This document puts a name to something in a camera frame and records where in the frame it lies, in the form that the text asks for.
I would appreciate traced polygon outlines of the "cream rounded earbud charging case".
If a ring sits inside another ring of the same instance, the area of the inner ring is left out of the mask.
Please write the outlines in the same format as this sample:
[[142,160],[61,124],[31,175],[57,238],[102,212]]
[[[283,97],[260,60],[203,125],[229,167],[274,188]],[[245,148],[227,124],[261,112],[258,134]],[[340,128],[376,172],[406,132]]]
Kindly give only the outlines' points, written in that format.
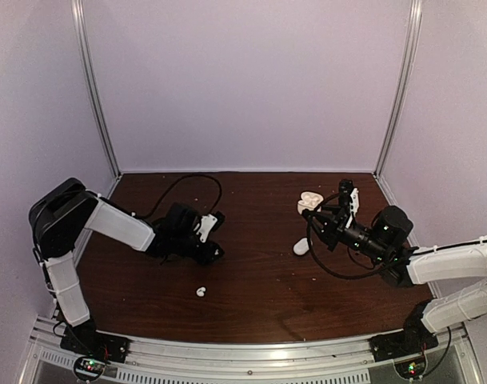
[[311,191],[301,192],[297,201],[297,212],[302,214],[303,210],[314,210],[314,208],[324,200],[324,197]]

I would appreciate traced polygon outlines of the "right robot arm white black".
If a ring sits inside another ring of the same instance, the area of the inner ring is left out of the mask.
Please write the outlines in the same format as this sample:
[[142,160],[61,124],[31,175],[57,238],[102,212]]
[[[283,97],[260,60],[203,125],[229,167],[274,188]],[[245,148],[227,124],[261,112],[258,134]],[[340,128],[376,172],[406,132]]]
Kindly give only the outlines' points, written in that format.
[[378,274],[392,286],[477,278],[456,293],[418,303],[401,330],[372,337],[369,344],[375,361],[419,354],[437,345],[437,333],[487,314],[487,235],[448,246],[416,248],[405,246],[413,223],[397,206],[383,209],[370,227],[355,221],[350,205],[305,208],[301,215],[307,223],[305,250],[313,250],[314,235],[328,250],[342,244],[373,263],[369,276]]

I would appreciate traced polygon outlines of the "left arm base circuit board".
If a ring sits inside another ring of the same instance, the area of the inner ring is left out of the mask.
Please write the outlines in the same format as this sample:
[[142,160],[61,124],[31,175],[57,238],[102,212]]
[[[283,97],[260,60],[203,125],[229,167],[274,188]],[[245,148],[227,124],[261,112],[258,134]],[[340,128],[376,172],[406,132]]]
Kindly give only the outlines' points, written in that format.
[[107,362],[81,356],[74,361],[73,373],[80,381],[90,383],[98,380],[105,373],[107,366]]

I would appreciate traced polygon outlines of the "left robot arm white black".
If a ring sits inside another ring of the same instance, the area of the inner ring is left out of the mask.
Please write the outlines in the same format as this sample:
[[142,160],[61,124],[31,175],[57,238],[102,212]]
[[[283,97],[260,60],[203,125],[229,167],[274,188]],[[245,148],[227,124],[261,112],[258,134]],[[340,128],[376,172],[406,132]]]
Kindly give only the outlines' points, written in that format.
[[105,277],[111,261],[144,254],[161,262],[188,258],[209,266],[222,258],[210,236],[226,220],[211,206],[205,213],[174,202],[161,218],[129,211],[68,178],[29,210],[33,253],[65,329],[60,347],[101,362],[123,363],[130,341],[101,332],[82,292],[80,276]]

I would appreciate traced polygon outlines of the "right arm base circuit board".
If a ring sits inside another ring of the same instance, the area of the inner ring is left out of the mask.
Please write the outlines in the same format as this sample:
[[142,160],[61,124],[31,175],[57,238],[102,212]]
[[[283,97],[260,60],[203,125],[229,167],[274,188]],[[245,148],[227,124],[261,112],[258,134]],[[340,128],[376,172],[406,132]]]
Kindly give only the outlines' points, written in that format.
[[425,373],[426,367],[427,361],[422,356],[394,363],[397,375],[407,381],[419,379]]

